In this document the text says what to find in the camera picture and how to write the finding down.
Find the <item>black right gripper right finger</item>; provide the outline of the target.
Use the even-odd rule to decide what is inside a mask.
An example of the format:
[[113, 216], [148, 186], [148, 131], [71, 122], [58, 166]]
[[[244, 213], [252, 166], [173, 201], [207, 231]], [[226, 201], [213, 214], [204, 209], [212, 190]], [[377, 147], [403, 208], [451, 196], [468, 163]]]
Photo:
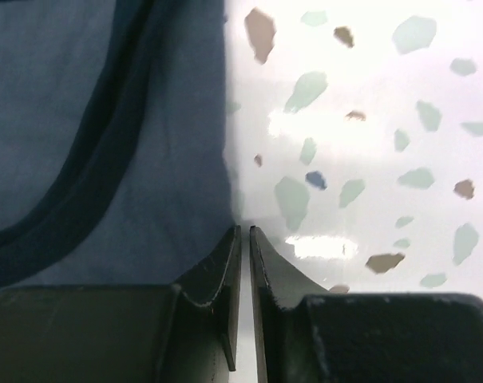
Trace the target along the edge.
[[469, 294], [334, 294], [250, 230], [261, 382], [483, 382], [483, 301]]

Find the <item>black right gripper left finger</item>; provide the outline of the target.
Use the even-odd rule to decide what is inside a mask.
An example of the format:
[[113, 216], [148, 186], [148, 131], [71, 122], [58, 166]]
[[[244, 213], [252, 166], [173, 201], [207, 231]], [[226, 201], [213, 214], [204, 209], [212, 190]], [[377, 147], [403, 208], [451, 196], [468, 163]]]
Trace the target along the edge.
[[168, 285], [0, 294], [0, 382], [226, 382], [236, 368], [241, 229]]

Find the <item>blue printed tank top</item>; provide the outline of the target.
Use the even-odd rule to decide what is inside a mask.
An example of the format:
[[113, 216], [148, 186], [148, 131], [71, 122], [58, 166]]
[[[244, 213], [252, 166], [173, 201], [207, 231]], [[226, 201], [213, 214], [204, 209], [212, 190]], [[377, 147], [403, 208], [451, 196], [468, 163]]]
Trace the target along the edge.
[[0, 1], [0, 291], [166, 284], [233, 223], [221, 1]]

